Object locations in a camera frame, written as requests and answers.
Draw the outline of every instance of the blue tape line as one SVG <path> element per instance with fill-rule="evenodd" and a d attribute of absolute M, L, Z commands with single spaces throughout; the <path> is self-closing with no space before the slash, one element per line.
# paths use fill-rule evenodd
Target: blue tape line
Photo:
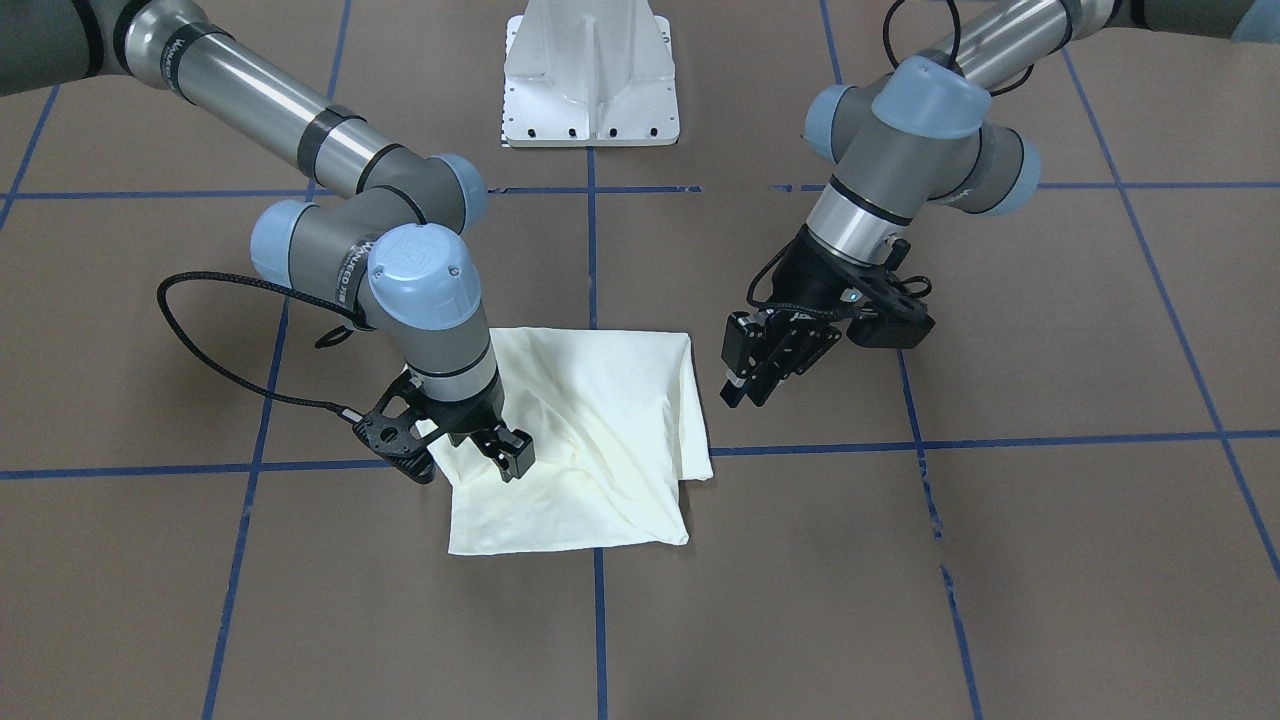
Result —
<path fill-rule="evenodd" d="M 800 186 L 786 183 L 786 184 L 771 184 L 769 190 L 777 190 L 781 192 L 822 192 L 826 187 L 827 187 L 826 184 L 818 184 L 818 183 L 805 183 Z"/>
<path fill-rule="evenodd" d="M 333 100 L 338 92 L 338 74 L 342 72 L 342 54 L 347 47 L 347 24 L 351 23 L 351 0 L 342 4 L 342 20 L 338 22 L 338 41 L 333 50 L 333 64 L 329 67 L 329 88 L 325 97 Z"/>
<path fill-rule="evenodd" d="M 1228 430 L 1230 439 L 1277 439 L 1280 429 L 1270 430 Z M 1091 445 L 1143 445 L 1157 442 L 1204 442 L 1219 439 L 1216 432 L 1188 433 L 1132 433 L 1115 436 L 1061 436 L 1061 437 L 1023 437 L 989 439 L 927 439 L 920 443 L 924 450 L 982 450 L 1001 447 L 1062 447 Z M 864 442 L 842 445 L 776 445 L 776 446 L 736 446 L 712 447 L 712 457 L 749 457 L 758 455 L 838 455 L 859 452 L 908 452 L 915 443 L 902 442 Z M 41 480 L 74 478 L 128 478 L 137 475 L 209 475 L 216 473 L 288 473 L 308 470 L 366 470 L 385 468 L 387 462 L 376 457 L 355 460 L 288 460 L 276 462 L 229 462 L 212 465 L 141 465 L 122 468 L 54 468 L 32 470 L 0 470 L 0 480 Z"/>
<path fill-rule="evenodd" d="M 701 192 L 700 184 L 637 184 L 637 186 L 596 186 L 599 195 L 645 195 L 669 192 Z M 589 187 L 493 187 L 489 195 L 588 195 Z"/>
<path fill-rule="evenodd" d="M 50 480 L 72 478 L 137 478 L 147 475 L 211 475 L 247 473 L 251 462 L 223 465 L 152 465 L 143 468 L 63 468 L 50 470 L 0 470 L 0 480 Z"/>
<path fill-rule="evenodd" d="M 929 483 L 929 461 L 924 456 L 924 438 L 920 436 L 920 419 L 915 414 L 915 397 L 911 395 L 911 375 L 906 372 L 906 356 L 897 351 L 897 370 L 902 375 L 902 400 L 906 401 L 906 418 L 911 423 L 911 445 L 915 447 L 915 462 L 920 466 L 920 486 L 924 488 L 924 503 L 929 509 L 929 523 L 933 525 L 933 539 L 942 539 L 942 516 L 933 502 L 933 484 Z"/>
<path fill-rule="evenodd" d="M 489 195 L 586 195 L 586 187 L 492 187 Z"/>
<path fill-rule="evenodd" d="M 1115 190 L 1114 182 L 1042 182 L 1037 190 Z"/>
<path fill-rule="evenodd" d="M 978 697 L 978 679 L 973 673 L 973 657 L 969 655 L 969 637 L 964 632 L 964 620 L 960 618 L 960 603 L 956 602 L 956 585 L 951 579 L 951 571 L 946 565 L 942 569 L 942 584 L 947 589 L 947 606 L 951 607 L 951 625 L 956 632 L 956 646 L 960 648 L 960 665 L 964 666 L 964 682 L 969 688 L 969 707 L 973 710 L 973 720 L 982 719 L 982 700 Z"/>
<path fill-rule="evenodd" d="M 603 186 L 596 187 L 595 192 L 604 195 L 644 195 L 644 193 L 663 193 L 663 192 L 701 192 L 703 186 L 700 184 L 639 184 L 639 186 Z"/>
<path fill-rule="evenodd" d="M 248 541 L 250 511 L 253 509 L 253 496 L 257 493 L 257 471 L 248 474 L 244 486 L 244 505 L 241 510 L 239 529 L 236 533 L 236 552 L 232 556 L 232 571 L 227 579 L 227 597 L 223 600 L 223 618 L 218 624 L 218 642 L 214 646 L 214 662 L 209 670 L 209 687 L 205 689 L 205 708 L 202 720 L 212 720 L 214 705 L 218 702 L 218 685 L 223 678 L 223 657 L 227 655 L 227 638 L 232 630 L 232 612 L 236 610 L 236 591 L 239 587 L 239 571 L 244 560 L 244 543 Z"/>
<path fill-rule="evenodd" d="M 1272 190 L 1280 182 L 1123 182 L 1125 190 Z"/>
<path fill-rule="evenodd" d="M 1064 436 L 1064 437 L 1023 437 L 995 439 L 929 439 L 925 450 L 973 450 L 993 447 L 1065 447 L 1076 445 L 1130 445 L 1151 442 L 1196 442 L 1216 441 L 1216 432 L 1189 433 L 1132 433 L 1115 436 Z"/>
<path fill-rule="evenodd" d="M 280 360 L 284 357 L 284 338 L 289 331 L 289 301 L 285 300 L 280 309 L 280 322 L 275 329 L 275 350 L 271 354 L 271 370 L 266 378 L 266 389 L 275 391 L 275 382 L 280 374 Z M 253 442 L 253 465 L 262 462 L 262 452 L 266 448 L 266 432 L 271 424 L 271 398 L 262 398 L 262 418 L 257 425 L 257 438 Z M 214 660 L 209 669 L 209 687 L 205 689 L 205 711 L 202 720 L 212 720 L 214 706 L 218 703 L 218 685 L 223 676 L 223 660 L 227 656 L 227 639 L 232 632 L 232 616 L 236 611 L 236 591 L 239 589 L 239 573 L 244 564 L 244 546 L 248 543 L 250 519 L 253 512 L 253 497 L 257 495 L 257 479 L 260 471 L 252 470 L 248 474 L 248 483 L 244 486 L 244 505 L 241 509 L 239 529 L 236 533 L 236 552 L 232 555 L 232 570 L 227 579 L 227 597 L 223 601 L 223 618 L 218 624 L 218 642 L 214 644 Z"/>
<path fill-rule="evenodd" d="M 822 27 L 827 31 L 827 53 L 831 54 L 831 69 L 836 76 L 836 85 L 845 85 L 840 73 L 840 56 L 836 54 L 836 36 L 831 32 L 831 13 L 827 10 L 827 0 L 818 0 L 822 9 Z"/>
<path fill-rule="evenodd" d="M 713 447 L 712 457 L 749 457 L 755 455 L 835 455 L 841 452 L 901 452 L 915 450 L 914 442 L 863 442 L 842 445 L 773 445 L 751 447 Z"/>
<path fill-rule="evenodd" d="M 262 473 L 294 473 L 311 470 L 366 470 L 378 468 L 390 468 L 385 460 L 379 457 L 365 457 L 361 460 L 301 460 L 283 462 L 261 462 L 257 469 Z"/>
<path fill-rule="evenodd" d="M 18 200 L 152 200 L 165 197 L 302 197 L 300 190 L 142 190 L 88 192 L 19 192 Z"/>
<path fill-rule="evenodd" d="M 586 272 L 588 288 L 588 327 L 599 328 L 599 307 L 596 295 L 596 254 L 595 254 L 595 147 L 586 149 Z"/>
<path fill-rule="evenodd" d="M 609 717 L 609 673 L 605 662 L 607 643 L 604 626 L 604 550 L 591 551 L 595 568 L 595 716 Z"/>
<path fill-rule="evenodd" d="M 1275 573 L 1276 579 L 1280 580 L 1280 555 L 1276 553 L 1275 543 L 1271 541 L 1271 533 L 1267 532 L 1266 523 L 1262 521 L 1262 514 L 1258 512 L 1258 506 L 1253 500 L 1253 492 L 1249 489 L 1249 483 L 1244 479 L 1244 473 L 1240 470 L 1240 465 L 1235 459 L 1235 451 L 1231 448 L 1231 441 L 1226 436 L 1226 430 L 1222 427 L 1222 419 L 1217 414 L 1217 407 L 1213 404 L 1212 395 L 1210 395 L 1208 383 L 1204 382 L 1204 375 L 1201 373 L 1199 364 L 1196 361 L 1196 355 L 1192 352 L 1190 342 L 1187 340 L 1187 332 L 1183 329 L 1181 320 L 1178 319 L 1178 311 L 1174 309 L 1174 301 L 1169 296 L 1165 281 L 1160 275 L 1160 268 L 1156 265 L 1156 256 L 1152 254 L 1151 245 L 1147 242 L 1147 234 L 1142 229 L 1142 223 L 1138 222 L 1138 213 L 1133 208 L 1129 192 L 1125 190 L 1125 186 L 1120 179 L 1120 170 L 1116 167 L 1115 158 L 1111 155 L 1111 147 L 1107 145 L 1107 140 L 1102 135 L 1102 126 L 1098 123 L 1098 118 L 1093 111 L 1093 105 L 1089 102 L 1089 97 L 1084 92 L 1084 85 L 1080 82 L 1080 76 L 1075 70 L 1075 63 L 1071 61 L 1071 56 L 1065 49 L 1062 50 L 1062 59 L 1066 61 L 1066 69 L 1071 74 L 1071 82 L 1075 83 L 1075 91 L 1080 96 L 1080 102 L 1084 104 L 1084 111 L 1089 117 L 1089 124 L 1093 126 L 1093 133 L 1097 136 L 1098 145 L 1102 147 L 1102 156 L 1106 158 L 1107 167 L 1111 168 L 1111 177 L 1115 178 L 1116 190 L 1120 191 L 1120 199 L 1124 201 L 1125 213 L 1129 215 L 1129 223 L 1133 224 L 1134 234 L 1138 236 L 1138 245 L 1142 249 L 1142 255 L 1147 260 L 1147 268 L 1151 270 L 1151 277 L 1156 282 L 1156 290 L 1160 292 L 1160 299 L 1165 304 L 1165 311 L 1169 314 L 1169 319 L 1174 324 L 1174 333 L 1178 336 L 1178 343 L 1183 348 L 1183 355 L 1187 356 L 1188 365 L 1190 365 L 1192 375 L 1196 378 L 1196 386 L 1199 388 L 1201 398 L 1204 401 L 1204 409 L 1208 410 L 1208 416 L 1213 423 L 1213 429 L 1217 430 L 1217 437 L 1222 443 L 1222 452 L 1226 455 L 1226 460 L 1231 466 L 1231 474 L 1235 475 L 1235 484 L 1240 489 L 1240 495 L 1244 497 L 1244 505 L 1248 507 L 1249 516 L 1253 519 L 1253 527 L 1257 529 L 1258 537 L 1262 539 L 1262 547 L 1266 550 L 1267 559 L 1271 561 L 1271 570 Z"/>
<path fill-rule="evenodd" d="M 1280 438 L 1280 430 L 1229 430 L 1226 437 L 1231 439 Z"/>
<path fill-rule="evenodd" d="M 31 131 L 31 138 L 27 140 L 27 150 L 22 154 L 22 163 L 18 164 L 18 172 L 13 176 L 9 195 L 5 196 L 4 205 L 0 205 L 0 229 L 4 229 L 4 224 L 9 220 L 9 211 L 13 210 L 13 204 L 18 199 L 18 188 L 22 187 L 23 178 L 27 177 L 27 168 L 31 167 L 31 159 L 36 156 L 36 146 L 40 145 L 40 136 L 45 132 L 45 123 L 49 122 L 49 113 L 54 110 L 54 102 L 58 100 L 60 87 L 55 85 L 49 90 L 49 99 L 45 100 L 45 108 L 40 110 L 36 127 Z"/>

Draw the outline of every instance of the cloth fold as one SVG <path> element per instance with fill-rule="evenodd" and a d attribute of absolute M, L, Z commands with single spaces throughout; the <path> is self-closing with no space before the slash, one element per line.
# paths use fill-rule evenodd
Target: cloth fold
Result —
<path fill-rule="evenodd" d="M 472 443 L 431 445 L 453 486 L 449 553 L 689 542 L 677 483 L 712 477 L 689 336 L 490 334 L 507 396 L 503 419 L 534 436 L 536 461 L 503 483 Z"/>

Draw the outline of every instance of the blue joint cap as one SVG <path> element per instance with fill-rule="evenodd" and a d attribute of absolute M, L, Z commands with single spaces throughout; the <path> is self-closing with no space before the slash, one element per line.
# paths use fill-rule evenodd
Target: blue joint cap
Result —
<path fill-rule="evenodd" d="M 823 160 L 835 163 L 836 151 L 831 146 L 836 127 L 836 108 L 854 86 L 833 85 L 818 94 L 809 105 L 809 113 L 804 117 L 804 140 L 809 147 Z"/>
<path fill-rule="evenodd" d="M 369 288 L 392 318 L 447 331 L 480 307 L 480 273 L 462 238 L 444 225 L 401 225 L 369 251 Z"/>
<path fill-rule="evenodd" d="M 315 202 L 282 200 L 253 223 L 248 255 L 264 281 L 293 287 L 289 282 L 289 246 L 293 243 L 293 228 L 307 208 L 315 208 Z"/>
<path fill-rule="evenodd" d="M 484 184 L 480 170 L 462 155 L 445 154 L 433 155 L 433 158 L 443 160 L 453 170 L 453 177 L 458 179 L 458 187 L 462 188 L 465 215 L 462 219 L 462 232 L 467 232 L 476 220 L 484 217 L 485 210 L 489 209 L 489 188 Z"/>
<path fill-rule="evenodd" d="M 1280 44 L 1280 0 L 1257 0 L 1231 33 L 1233 42 Z"/>
<path fill-rule="evenodd" d="M 969 137 L 982 127 L 991 94 L 956 73 L 913 55 L 872 101 L 884 124 L 936 140 Z"/>
<path fill-rule="evenodd" d="M 1018 179 L 1000 204 L 986 213 L 978 213 L 979 215 L 1007 215 L 1025 205 L 1039 187 L 1042 172 L 1039 150 L 1025 137 L 1018 136 L 1018 138 L 1023 141 L 1023 168 L 1018 170 Z"/>

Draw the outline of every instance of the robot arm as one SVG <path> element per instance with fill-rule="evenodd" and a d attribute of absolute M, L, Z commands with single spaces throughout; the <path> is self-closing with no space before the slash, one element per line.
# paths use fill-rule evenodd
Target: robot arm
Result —
<path fill-rule="evenodd" d="M 1142 27 L 1280 42 L 1275 0 L 1007 0 L 909 58 L 865 88 L 835 86 L 814 100 L 805 140 L 836 163 L 795 240 L 756 275 L 754 313 L 733 313 L 722 359 L 731 407 L 764 405 L 838 342 L 915 347 L 934 325 L 923 277 L 901 279 L 905 234 L 925 202 L 1002 215 L 1036 191 L 1041 159 L 1016 132 L 986 120 L 992 90 L 1073 40 Z M 773 292 L 754 299 L 773 269 Z"/>
<path fill-rule="evenodd" d="M 460 234 L 485 210 L 485 184 L 456 155 L 420 158 L 211 24 L 189 0 L 17 0 L 0 4 L 0 95 L 102 73 L 132 74 L 216 115 L 346 201 L 285 200 L 257 220 L 253 265 L 268 281 L 335 302 L 360 329 L 390 333 L 408 369 L 357 437 L 419 482 L 428 442 L 472 439 L 521 477 L 532 438 L 502 419 L 480 278 Z M 408 409 L 383 415 L 393 397 Z M 412 436 L 417 420 L 438 430 Z"/>

